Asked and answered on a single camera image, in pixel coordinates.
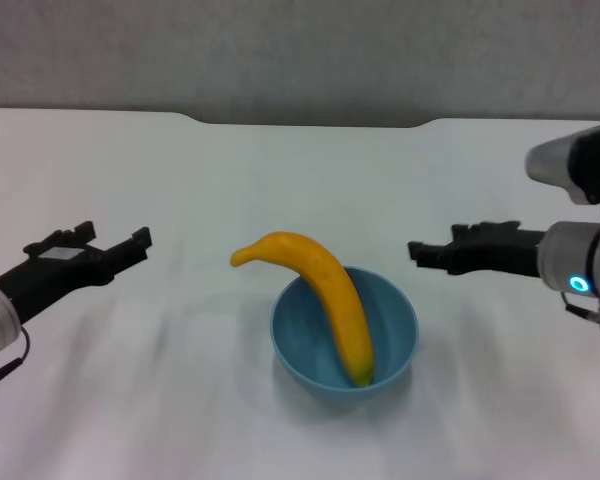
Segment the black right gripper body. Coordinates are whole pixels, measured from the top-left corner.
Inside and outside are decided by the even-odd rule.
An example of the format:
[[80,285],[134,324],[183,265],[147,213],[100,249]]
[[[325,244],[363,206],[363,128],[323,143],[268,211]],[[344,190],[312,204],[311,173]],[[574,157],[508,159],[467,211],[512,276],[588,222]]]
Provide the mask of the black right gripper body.
[[449,274],[496,271],[539,278],[538,247],[545,233],[519,230],[492,241],[454,241],[447,245]]

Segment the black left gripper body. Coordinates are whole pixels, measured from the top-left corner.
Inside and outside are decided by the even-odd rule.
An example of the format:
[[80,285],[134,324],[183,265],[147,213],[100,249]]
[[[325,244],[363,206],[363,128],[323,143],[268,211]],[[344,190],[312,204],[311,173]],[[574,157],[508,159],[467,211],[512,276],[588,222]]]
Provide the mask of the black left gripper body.
[[104,286],[115,273],[103,252],[78,248],[69,259],[47,258],[33,246],[24,248],[28,258],[0,275],[0,291],[25,324],[69,293],[91,286]]

